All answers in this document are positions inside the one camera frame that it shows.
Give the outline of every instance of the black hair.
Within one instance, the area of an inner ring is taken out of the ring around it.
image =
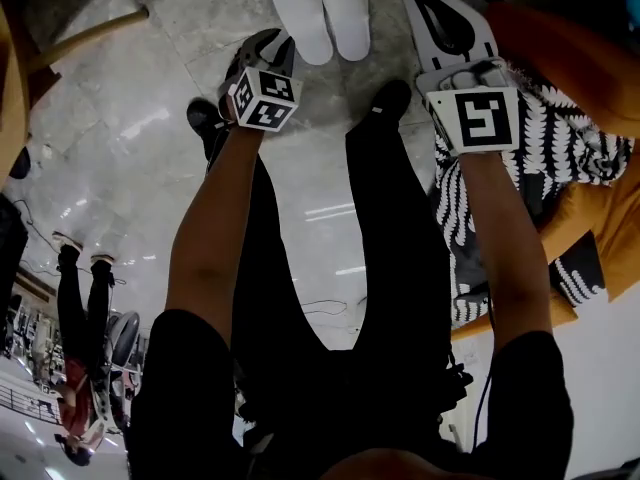
[[[79,446],[78,449],[74,451],[74,449],[67,444],[67,438],[62,437],[60,434],[55,434],[55,439],[56,442],[60,443],[62,451],[64,451],[67,458],[76,466],[84,467],[89,465],[91,462],[91,453],[89,450]]]

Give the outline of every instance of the patterned blanket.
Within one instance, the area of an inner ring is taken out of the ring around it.
[[[537,225],[553,212],[568,183],[608,185],[624,173],[633,140],[598,130],[548,81],[529,75],[526,85],[521,84],[518,107],[520,149],[504,152],[502,159]],[[449,154],[437,133],[435,154],[436,179],[430,198],[451,251],[452,323],[459,327],[486,313],[488,283],[458,159]],[[573,306],[605,288],[591,233],[549,268],[552,286]]]

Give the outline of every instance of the person in red shirt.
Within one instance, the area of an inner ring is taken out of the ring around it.
[[[57,436],[67,457],[78,466],[87,466],[91,454],[102,441],[104,424],[93,423],[93,400],[90,382],[100,373],[104,365],[104,339],[109,313],[109,286],[113,287],[111,273],[114,259],[111,256],[95,255],[91,258],[93,284],[85,313],[78,283],[76,265],[82,245],[71,238],[54,233],[53,240],[59,245],[58,270],[58,318],[62,336],[65,373],[67,381],[56,387],[60,419],[68,432],[66,437]]]

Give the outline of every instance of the foot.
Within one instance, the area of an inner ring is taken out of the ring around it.
[[[57,247],[58,252],[61,252],[62,247],[68,245],[69,247],[73,247],[78,254],[82,254],[83,245],[80,242],[76,242],[72,238],[69,238],[67,235],[60,233],[59,231],[54,231],[51,235],[51,239],[54,245]]]
[[[196,98],[189,104],[187,120],[202,139],[204,154],[209,162],[208,172],[229,137],[229,123],[220,117],[213,103],[203,98]]]
[[[388,82],[373,98],[368,117],[399,123],[411,103],[411,88],[403,80]]]
[[[93,256],[91,256],[91,266],[92,267],[99,261],[104,261],[105,263],[108,263],[112,267],[116,262],[116,260],[113,258],[113,256],[109,256],[108,254],[94,254]]]

